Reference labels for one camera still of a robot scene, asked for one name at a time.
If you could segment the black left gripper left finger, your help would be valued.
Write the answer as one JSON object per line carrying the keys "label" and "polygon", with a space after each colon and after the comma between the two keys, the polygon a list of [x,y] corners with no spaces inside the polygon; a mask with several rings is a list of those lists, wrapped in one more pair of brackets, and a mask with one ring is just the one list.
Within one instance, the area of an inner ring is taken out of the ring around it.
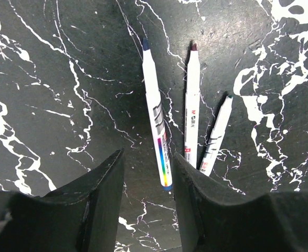
{"label": "black left gripper left finger", "polygon": [[113,251],[123,154],[43,197],[0,191],[0,251]]}

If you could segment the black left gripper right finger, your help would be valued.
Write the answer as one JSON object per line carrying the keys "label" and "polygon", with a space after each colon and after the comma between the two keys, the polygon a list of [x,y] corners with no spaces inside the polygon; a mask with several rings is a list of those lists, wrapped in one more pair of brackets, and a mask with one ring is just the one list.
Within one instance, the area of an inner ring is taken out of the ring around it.
{"label": "black left gripper right finger", "polygon": [[247,197],[178,153],[172,176],[183,251],[308,251],[308,191]]}

